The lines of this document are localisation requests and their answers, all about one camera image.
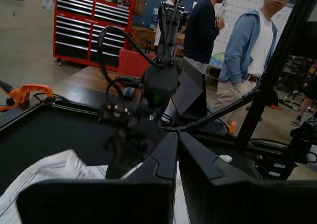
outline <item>red chair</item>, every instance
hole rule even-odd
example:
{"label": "red chair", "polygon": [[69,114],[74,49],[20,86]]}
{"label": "red chair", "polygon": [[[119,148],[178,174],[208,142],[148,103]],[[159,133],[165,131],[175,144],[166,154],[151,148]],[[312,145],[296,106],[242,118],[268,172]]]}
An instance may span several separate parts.
{"label": "red chair", "polygon": [[[149,67],[149,63],[138,52],[121,49],[119,55],[119,73],[141,78]],[[156,55],[147,54],[147,56],[153,59]]]}

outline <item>khaki pants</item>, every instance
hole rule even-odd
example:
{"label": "khaki pants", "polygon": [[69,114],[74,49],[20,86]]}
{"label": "khaki pants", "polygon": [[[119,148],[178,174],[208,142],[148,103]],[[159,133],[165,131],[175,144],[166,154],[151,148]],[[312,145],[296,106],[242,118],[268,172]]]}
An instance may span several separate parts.
{"label": "khaki pants", "polygon": [[[232,84],[230,81],[219,82],[214,109],[218,111],[241,99],[243,95],[252,91],[256,84],[256,82],[250,82],[248,80],[244,80],[243,83],[240,84]],[[228,125],[231,125],[233,121],[237,121],[239,113],[241,113],[241,111],[245,109],[247,106],[248,105],[242,106],[237,110],[228,113],[222,118],[227,121]]]}
{"label": "khaki pants", "polygon": [[208,64],[203,64],[197,61],[194,61],[193,59],[189,59],[187,57],[184,57],[184,60],[186,60],[188,63],[190,63],[193,67],[195,67],[197,70],[200,71],[201,74],[205,74]]}

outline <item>man in blue hoodie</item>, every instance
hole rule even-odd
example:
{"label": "man in blue hoodie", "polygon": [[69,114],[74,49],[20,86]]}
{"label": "man in blue hoodie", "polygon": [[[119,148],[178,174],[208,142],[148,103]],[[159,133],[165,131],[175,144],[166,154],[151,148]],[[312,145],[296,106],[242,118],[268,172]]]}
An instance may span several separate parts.
{"label": "man in blue hoodie", "polygon": [[[272,18],[290,0],[264,0],[263,6],[236,22],[225,52],[214,108],[220,110],[252,91],[270,64],[277,28]],[[228,124],[241,109],[227,114]]]}

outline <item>white t-shirt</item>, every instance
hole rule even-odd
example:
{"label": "white t-shirt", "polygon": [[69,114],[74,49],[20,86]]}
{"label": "white t-shirt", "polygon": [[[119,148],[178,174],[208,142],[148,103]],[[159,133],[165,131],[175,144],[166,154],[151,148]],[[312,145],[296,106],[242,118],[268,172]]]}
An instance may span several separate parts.
{"label": "white t-shirt", "polygon": [[[174,6],[174,3],[171,0],[168,0],[165,3]],[[159,45],[160,35],[161,35],[161,32],[160,32],[159,23],[158,23],[157,31],[155,33],[154,46]]]}
{"label": "white t-shirt", "polygon": [[260,34],[251,52],[253,62],[249,65],[248,74],[260,78],[273,42],[273,23],[260,10],[257,11],[260,15]]}

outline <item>whiteboard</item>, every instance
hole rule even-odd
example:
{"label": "whiteboard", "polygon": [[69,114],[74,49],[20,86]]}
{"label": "whiteboard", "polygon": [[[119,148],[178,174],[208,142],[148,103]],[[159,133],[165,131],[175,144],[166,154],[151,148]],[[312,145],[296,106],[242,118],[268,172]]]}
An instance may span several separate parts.
{"label": "whiteboard", "polygon": [[[225,52],[234,24],[237,22],[238,18],[248,11],[260,9],[262,4],[263,0],[228,0],[227,11],[224,17],[225,28],[220,31],[220,34],[214,42],[214,49],[212,52],[213,55]],[[221,6],[221,4],[217,4],[215,6],[216,15]],[[273,22],[278,28],[275,46],[281,37],[292,9],[293,8],[291,7],[285,7],[273,17]]]}

